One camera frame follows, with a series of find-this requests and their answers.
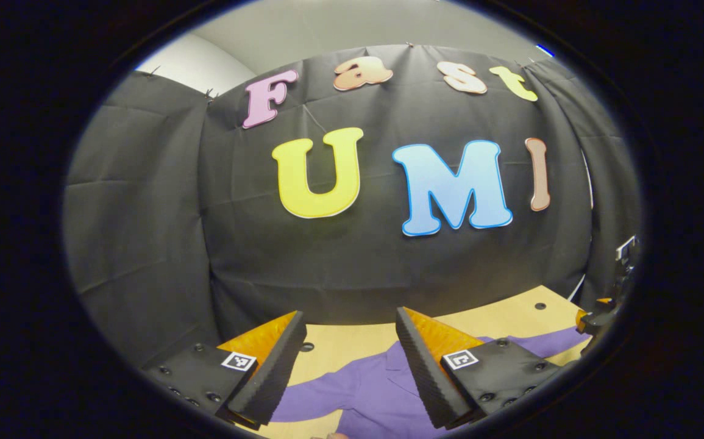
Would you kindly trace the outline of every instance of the black foam pad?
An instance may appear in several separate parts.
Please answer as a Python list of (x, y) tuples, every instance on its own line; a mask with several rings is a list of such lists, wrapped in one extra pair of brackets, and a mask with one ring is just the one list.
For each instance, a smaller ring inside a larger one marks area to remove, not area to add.
[(433, 360), (418, 329), (403, 308), (397, 309), (396, 332), (416, 382), (419, 399), (425, 405), (433, 427), (455, 427), (454, 422), (471, 412), (472, 406)]
[(260, 369), (232, 398), (227, 408), (246, 419), (268, 425), (282, 400), (306, 335), (304, 314), (298, 311)]

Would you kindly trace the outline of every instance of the white wall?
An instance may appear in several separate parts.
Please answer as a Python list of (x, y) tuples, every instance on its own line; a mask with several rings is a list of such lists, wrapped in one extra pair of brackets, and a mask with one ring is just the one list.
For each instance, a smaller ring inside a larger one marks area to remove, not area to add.
[(146, 59), (136, 70), (180, 82), (211, 96), (240, 85), (256, 75), (240, 61), (224, 52), (217, 45), (193, 34), (185, 34), (174, 40), (151, 58)]
[(549, 56), (528, 34), (492, 16), (442, 0), (256, 0), (210, 20), (193, 34), (253, 72), (323, 53), (372, 45), (438, 45), (522, 66)]

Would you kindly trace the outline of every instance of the pink letter f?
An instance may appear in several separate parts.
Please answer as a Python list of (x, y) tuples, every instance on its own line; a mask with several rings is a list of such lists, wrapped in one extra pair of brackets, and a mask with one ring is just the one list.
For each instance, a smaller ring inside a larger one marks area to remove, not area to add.
[(271, 109), (271, 100), (277, 104), (284, 102), (287, 97), (287, 86), (284, 82), (295, 82), (297, 79), (296, 70), (287, 70), (249, 84), (246, 87), (246, 91), (249, 92), (249, 117), (243, 121), (243, 127), (251, 128), (275, 119), (279, 112)]

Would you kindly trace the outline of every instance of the purple cloth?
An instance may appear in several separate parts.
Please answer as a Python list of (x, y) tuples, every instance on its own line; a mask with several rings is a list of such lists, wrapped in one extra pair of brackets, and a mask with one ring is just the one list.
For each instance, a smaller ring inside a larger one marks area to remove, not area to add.
[[(506, 338), (546, 358), (588, 337), (570, 327), (535, 337)], [(493, 340), (478, 338), (485, 343)], [(350, 439), (429, 439), (446, 433), (430, 423), (400, 342), (387, 352), (349, 362), (338, 372), (287, 387), (271, 422), (316, 419), (337, 409), (344, 412), (336, 431)]]

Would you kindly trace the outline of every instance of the ceiling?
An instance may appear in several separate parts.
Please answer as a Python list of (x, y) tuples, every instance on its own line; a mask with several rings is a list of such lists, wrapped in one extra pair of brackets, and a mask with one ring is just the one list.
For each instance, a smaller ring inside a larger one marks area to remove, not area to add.
[(549, 58), (538, 41), (446, 0), (258, 0), (193, 33), (259, 75), (326, 52), (368, 45), (438, 45), (522, 65)]

